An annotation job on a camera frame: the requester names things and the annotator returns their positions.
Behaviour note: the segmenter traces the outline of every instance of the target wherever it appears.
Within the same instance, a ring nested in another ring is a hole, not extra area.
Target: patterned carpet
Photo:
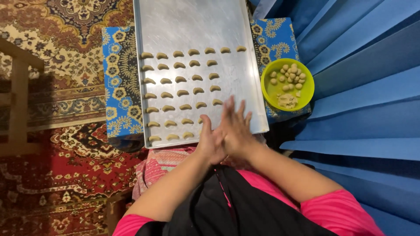
[[[102,36],[105,26],[133,25],[132,0],[2,0],[0,35],[45,61],[31,70],[31,130],[105,120]],[[0,53],[0,92],[10,89],[11,58]],[[0,133],[8,109],[0,108]]]
[[[145,153],[107,143],[104,122],[30,133],[41,155],[0,158],[2,236],[107,235],[106,198],[133,186]]]

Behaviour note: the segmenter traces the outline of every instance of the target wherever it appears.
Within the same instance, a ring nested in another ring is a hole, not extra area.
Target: blue curtain
[[[315,93],[280,148],[349,190],[386,235],[420,235],[420,1],[328,0],[289,14]]]

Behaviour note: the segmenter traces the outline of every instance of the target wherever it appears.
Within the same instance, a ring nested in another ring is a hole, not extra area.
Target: aluminum baking tray
[[[144,139],[146,148],[169,147],[195,143],[199,140],[201,124],[198,118],[206,114],[212,121],[212,128],[220,124],[222,106],[212,105],[213,99],[225,101],[231,94],[238,101],[245,99],[246,112],[252,111],[250,129],[253,134],[267,132],[268,121],[261,92],[260,76],[255,58],[251,29],[245,0],[134,0],[134,22],[136,27],[137,54],[150,52],[154,58],[138,57],[139,79],[153,79],[156,84],[141,83]],[[237,46],[247,48],[237,52]],[[216,53],[205,54],[204,49],[214,48]],[[231,53],[221,53],[222,47],[231,49]],[[189,49],[199,50],[199,55],[188,55]],[[173,57],[174,51],[182,51],[183,57]],[[168,59],[156,59],[158,52],[165,53]],[[189,66],[191,60],[197,60],[201,66]],[[208,67],[207,60],[217,61],[217,65]],[[175,62],[183,63],[186,68],[175,69]],[[169,70],[158,70],[159,63],[166,64]],[[143,72],[143,65],[150,65],[155,70]],[[210,80],[210,73],[218,73],[219,78]],[[203,80],[192,80],[193,75],[200,75]],[[187,82],[175,82],[175,77],[182,76]],[[161,84],[162,78],[168,78],[172,84]],[[210,92],[210,86],[217,85],[221,91]],[[194,95],[193,88],[203,88],[204,93]],[[178,97],[178,90],[187,90],[189,95]],[[171,98],[161,98],[162,92],[169,92]],[[157,99],[144,99],[144,94],[153,93]],[[207,107],[195,108],[197,102],[205,102]],[[192,110],[180,110],[179,106],[190,104]],[[161,109],[171,105],[175,111],[149,113],[147,107]],[[183,118],[194,124],[181,124]],[[177,126],[165,127],[167,120],[173,120]],[[148,128],[150,121],[156,121],[160,127]],[[184,132],[192,132],[193,138],[183,139]],[[169,134],[176,134],[178,140],[167,141]],[[149,142],[150,136],[159,136],[161,141]]]

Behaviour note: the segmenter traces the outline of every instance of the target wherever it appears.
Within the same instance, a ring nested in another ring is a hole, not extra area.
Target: person's right hand
[[[222,118],[219,128],[223,131],[223,147],[226,154],[239,158],[247,156],[248,148],[257,141],[249,131],[252,112],[244,118],[245,100],[241,101],[238,112],[235,112],[234,97],[230,96],[223,104]]]

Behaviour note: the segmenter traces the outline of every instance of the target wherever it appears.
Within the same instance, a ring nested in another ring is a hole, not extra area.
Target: forearm
[[[256,170],[298,202],[343,189],[317,171],[264,145],[253,144],[246,153],[247,160]]]
[[[210,168],[207,158],[194,152],[142,194],[127,210],[157,221],[170,221],[175,209],[202,181]]]

